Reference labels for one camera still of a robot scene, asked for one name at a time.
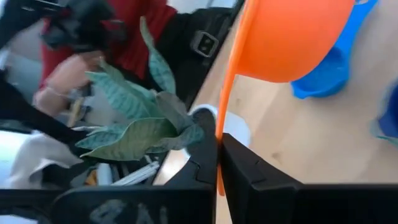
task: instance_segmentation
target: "black clip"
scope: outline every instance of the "black clip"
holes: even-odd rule
[[[198,30],[192,40],[191,48],[199,55],[209,58],[216,52],[218,44],[219,40],[216,37],[203,30]]]
[[[110,20],[109,24],[106,24],[105,27],[110,33],[111,40],[117,40],[119,42],[127,40],[127,28],[123,21],[113,19]]]

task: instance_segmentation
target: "white cloth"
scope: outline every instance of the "white cloth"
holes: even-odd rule
[[[11,173],[6,179],[10,189],[49,189],[42,183],[42,170],[52,164],[69,168],[83,162],[68,146],[44,134],[33,134],[22,144]]]

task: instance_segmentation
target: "wooden table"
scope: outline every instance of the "wooden table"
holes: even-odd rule
[[[383,0],[360,30],[351,80],[329,98],[298,100],[289,84],[238,76],[228,110],[252,132],[251,149],[304,183],[398,182],[398,149],[372,137],[380,99],[398,79],[398,1]],[[217,106],[236,26],[195,102]],[[179,156],[170,156],[177,164]],[[217,223],[231,223],[218,197]]]

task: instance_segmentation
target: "orange bowl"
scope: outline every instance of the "orange bowl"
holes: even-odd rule
[[[235,74],[269,82],[303,77],[337,41],[354,2],[246,0],[229,66]]]

